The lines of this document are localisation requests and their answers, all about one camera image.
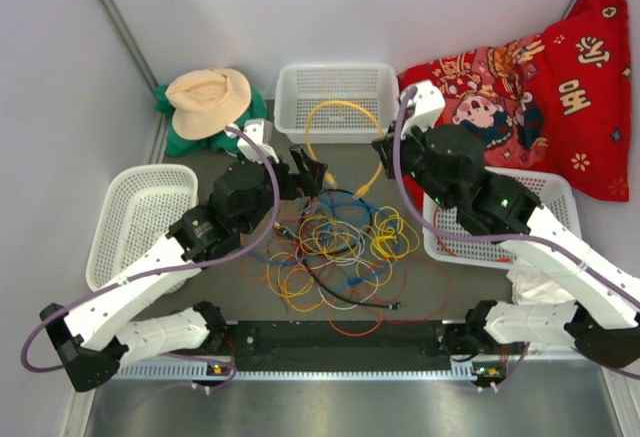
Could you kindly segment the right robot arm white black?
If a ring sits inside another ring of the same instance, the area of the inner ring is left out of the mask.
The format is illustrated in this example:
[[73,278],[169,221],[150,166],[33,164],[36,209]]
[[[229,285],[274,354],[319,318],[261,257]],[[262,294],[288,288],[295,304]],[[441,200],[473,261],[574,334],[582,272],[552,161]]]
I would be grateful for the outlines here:
[[482,301],[465,317],[476,351],[516,342],[572,347],[623,369],[639,359],[639,280],[564,226],[515,178],[484,165],[481,143],[441,126],[394,132],[372,143],[388,177],[408,175],[441,208],[453,209],[470,242],[491,242],[541,271],[570,298],[561,304]]

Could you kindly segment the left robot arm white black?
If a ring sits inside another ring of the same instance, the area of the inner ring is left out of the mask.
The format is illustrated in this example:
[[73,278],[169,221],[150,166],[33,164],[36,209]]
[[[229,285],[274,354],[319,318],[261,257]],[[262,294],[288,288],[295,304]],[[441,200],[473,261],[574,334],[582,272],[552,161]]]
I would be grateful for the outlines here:
[[252,233],[275,205],[315,197],[324,163],[293,146],[296,170],[277,157],[231,164],[213,183],[208,201],[187,210],[141,257],[94,296],[69,310],[45,307],[40,318],[75,391],[103,385],[122,368],[163,354],[214,355],[226,344],[219,307],[198,302],[168,316],[137,315],[171,288],[215,263],[230,261],[241,238]]

